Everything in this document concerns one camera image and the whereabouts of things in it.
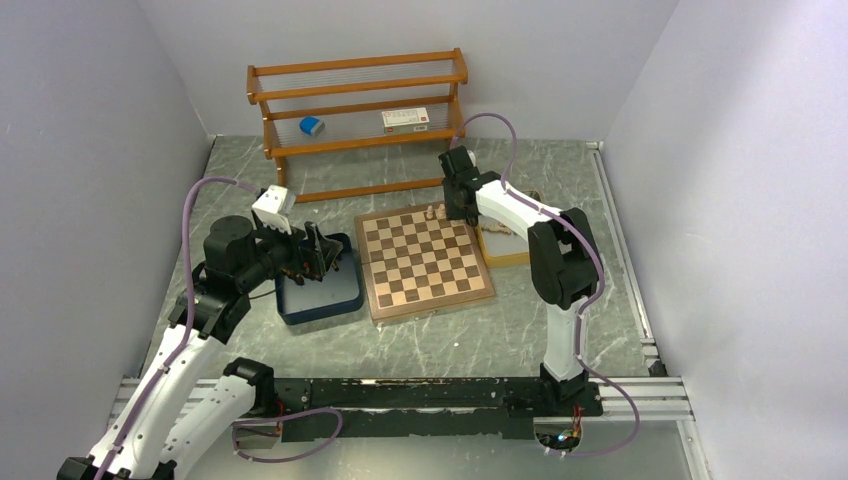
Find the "wooden chessboard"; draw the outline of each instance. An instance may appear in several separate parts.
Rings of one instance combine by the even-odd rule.
[[[473,229],[461,220],[427,220],[429,205],[355,218],[374,321],[495,295]]]

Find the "gray marble surface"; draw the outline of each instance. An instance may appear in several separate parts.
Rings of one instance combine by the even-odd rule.
[[[465,145],[475,151],[481,169],[500,172],[509,158],[505,140],[469,139]],[[442,173],[436,157],[443,151],[444,143],[434,142],[298,156],[289,161],[288,187],[308,193],[438,177]],[[259,186],[276,180],[274,164],[264,158],[259,137],[218,137],[206,174]],[[624,288],[623,263],[584,143],[522,141],[510,181],[518,188],[540,191],[549,205],[579,207],[587,213],[608,285],[588,314],[589,364],[607,375],[647,375]],[[441,195],[441,188],[430,188],[298,204],[290,220],[298,226],[315,221],[324,234],[344,232],[355,243],[354,216],[433,202]],[[201,191],[191,219],[194,264],[202,260],[202,242],[212,223],[224,215],[249,216],[252,201],[231,186],[213,184]],[[145,365],[159,345],[176,296],[185,288],[181,262],[180,257]],[[383,326],[372,323],[367,301],[354,313],[288,326],[277,315],[273,296],[256,300],[225,353],[210,362],[204,376],[217,378],[239,356],[274,367],[277,376],[292,377],[537,375],[545,354],[545,304],[533,289],[529,266],[492,268],[490,273],[494,300]],[[271,282],[266,286],[273,288]]]

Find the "wire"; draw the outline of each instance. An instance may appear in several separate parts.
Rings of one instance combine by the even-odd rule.
[[[115,455],[118,451],[120,451],[121,446],[124,443],[124,440],[127,438],[127,434],[132,430],[132,427],[135,426],[135,422],[138,419],[139,413],[141,413],[141,409],[144,407],[145,402],[147,401],[150,393],[159,383],[159,379],[162,378],[162,375],[170,368],[171,364],[174,363],[174,360],[179,357],[179,355],[185,350],[186,345],[188,345],[189,339],[191,338],[192,327],[194,326],[194,280],[191,276],[191,248],[189,244],[189,220],[191,218],[191,209],[194,207],[194,202],[197,200],[197,194],[200,192],[200,189],[209,183],[220,182],[226,183],[229,185],[235,185],[239,188],[243,188],[253,194],[258,194],[259,189],[255,186],[251,185],[247,182],[242,182],[240,180],[236,180],[234,178],[227,177],[205,177],[198,180],[189,190],[188,195],[186,196],[185,203],[183,203],[183,216],[182,216],[182,224],[181,224],[181,234],[182,234],[182,255],[183,255],[183,275],[185,277],[186,282],[186,299],[188,300],[186,303],[188,304],[186,311],[186,324],[185,324],[185,332],[183,332],[183,338],[180,340],[180,343],[174,348],[174,350],[168,355],[165,360],[162,362],[161,367],[157,368],[155,372],[153,372],[153,376],[150,377],[150,381],[142,388],[141,393],[139,393],[136,398],[135,403],[133,403],[132,407],[130,407],[130,411],[127,414],[127,418],[124,421],[124,424],[121,426],[120,430],[118,430],[118,434],[115,436],[115,441],[112,443],[112,448],[103,457],[103,461],[100,463],[100,467],[97,469],[97,472],[94,474],[93,480],[102,480],[103,475],[109,469],[109,465],[112,464],[112,461],[115,458]]]
[[[277,288],[275,288],[271,291],[268,291],[268,292],[265,292],[265,293],[260,293],[259,295],[256,295],[256,296],[253,296],[253,297],[247,297],[247,298],[250,299],[250,300],[258,300],[260,298],[267,297],[268,295],[272,295],[274,293],[277,293],[277,290],[279,290],[279,289],[280,289],[280,287],[277,287]]]
[[[509,132],[512,135],[512,156],[510,157],[509,162],[506,165],[506,168],[504,168],[504,171],[501,174],[501,187],[504,189],[504,192],[506,192],[513,199],[517,200],[518,202],[520,202],[523,205],[526,205],[528,208],[532,208],[533,210],[537,210],[538,207],[536,206],[536,204],[532,203],[530,200],[524,199],[522,196],[515,193],[513,191],[513,189],[510,188],[507,185],[507,179],[509,178],[510,171],[512,170],[512,164],[515,162],[515,158],[518,155],[518,136],[515,134],[515,128],[513,128],[512,124],[509,122],[509,120],[506,119],[506,117],[504,117],[503,115],[499,115],[497,113],[478,113],[476,115],[472,115],[472,116],[468,117],[468,119],[465,120],[462,123],[462,125],[460,125],[459,128],[456,129],[456,133],[453,135],[453,138],[451,139],[450,148],[454,148],[456,146],[457,140],[459,139],[459,132],[461,132],[469,122],[471,122],[472,120],[474,120],[476,118],[480,118],[480,117],[497,118],[498,120],[502,121],[507,126],[507,128],[509,128]],[[633,442],[633,440],[636,438],[636,436],[639,435],[639,430],[641,429],[641,426],[642,426],[641,423],[642,422],[641,422],[641,418],[639,416],[639,409],[636,407],[636,402],[633,401],[633,398],[630,395],[628,395],[627,392],[624,391],[624,389],[619,384],[615,383],[609,377],[598,373],[597,371],[595,371],[594,369],[592,369],[591,367],[586,365],[586,362],[583,361],[583,352],[580,349],[580,346],[581,346],[581,343],[582,343],[581,337],[583,335],[583,313],[586,311],[587,308],[589,308],[590,305],[594,304],[601,297],[601,295],[603,295],[604,291],[606,290],[606,279],[604,278],[604,268],[601,265],[601,259],[598,257],[598,253],[595,252],[595,249],[592,248],[592,245],[589,244],[589,241],[586,240],[586,237],[584,237],[583,234],[581,234],[579,230],[577,230],[570,223],[566,222],[562,217],[559,216],[558,213],[551,212],[546,208],[539,210],[539,212],[541,214],[553,219],[554,221],[558,222],[560,225],[563,226],[563,228],[566,229],[566,231],[568,231],[569,233],[574,235],[574,238],[576,238],[577,241],[580,242],[580,244],[583,246],[583,248],[589,254],[589,258],[592,260],[592,264],[595,266],[595,271],[598,274],[598,289],[595,291],[595,293],[593,295],[591,295],[589,297],[588,300],[586,300],[582,305],[580,305],[580,307],[577,308],[577,312],[575,313],[576,320],[575,320],[574,328],[575,328],[576,334],[574,335],[574,357],[577,360],[577,363],[581,367],[583,367],[584,370],[589,372],[590,375],[601,379],[602,382],[604,382],[605,384],[609,385],[610,387],[616,389],[624,397],[624,399],[627,400],[627,403],[630,404],[630,408],[633,410],[634,425],[633,425],[633,430],[630,432],[630,435],[628,435],[627,438],[625,438],[624,440],[622,440],[622,441],[620,441],[620,442],[618,442],[618,443],[616,443],[616,444],[614,444],[610,447],[603,448],[601,450],[592,451],[592,452],[570,453],[569,456],[570,457],[596,457],[596,456],[600,456],[600,455],[606,455],[608,453],[612,453],[612,452],[615,452],[615,451],[617,451],[621,448],[624,448],[625,446],[627,446],[631,442]]]
[[[246,420],[236,420],[235,422],[233,422],[233,425],[235,427],[240,427],[242,425],[262,425],[262,424],[269,423],[269,422],[286,422],[286,421],[289,421],[289,420],[295,420],[295,419],[298,419],[298,418],[308,417],[310,415],[317,415],[319,413],[326,413],[326,414],[335,415],[336,419],[338,419],[338,422],[336,422],[336,430],[333,432],[332,435],[330,435],[330,438],[328,438],[327,440],[324,441],[324,443],[322,443],[321,445],[318,445],[317,447],[313,448],[312,450],[309,450],[307,452],[304,452],[304,453],[301,453],[301,454],[298,454],[298,455],[294,455],[292,457],[286,457],[286,458],[254,457],[253,455],[249,455],[247,453],[244,453],[243,451],[241,451],[238,448],[238,441],[236,440],[236,428],[233,428],[233,432],[232,432],[233,451],[239,457],[241,457],[245,460],[249,460],[251,462],[257,462],[257,463],[294,462],[296,460],[300,460],[302,458],[306,458],[310,455],[316,454],[316,453],[320,452],[321,450],[324,450],[325,448],[327,448],[331,443],[333,443],[333,440],[338,438],[339,433],[342,431],[342,424],[343,424],[342,414],[341,414],[341,412],[339,412],[335,408],[330,408],[330,407],[315,408],[315,409],[312,409],[312,410],[305,410],[303,412],[293,413],[291,415],[284,415],[284,416],[276,417],[276,418],[255,418],[255,419],[251,418],[251,419],[246,419]]]

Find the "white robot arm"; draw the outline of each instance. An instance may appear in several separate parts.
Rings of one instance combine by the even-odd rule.
[[[597,251],[585,214],[578,209],[563,212],[537,202],[508,182],[501,182],[494,172],[481,174],[465,147],[452,149],[439,160],[445,172],[442,185],[449,218],[476,225],[477,217],[484,215],[528,242],[533,285],[547,302],[547,373],[557,382],[583,375],[576,354],[585,350],[586,336],[577,331],[583,326],[576,321],[575,310],[594,293],[598,275],[585,248],[542,211],[567,219]]]

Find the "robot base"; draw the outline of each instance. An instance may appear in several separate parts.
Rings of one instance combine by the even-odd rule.
[[[340,437],[501,434],[537,438],[534,418],[603,415],[598,385],[585,373],[567,382],[540,377],[276,379],[287,414],[332,406]],[[326,438],[335,418],[316,415],[285,425],[285,442]]]

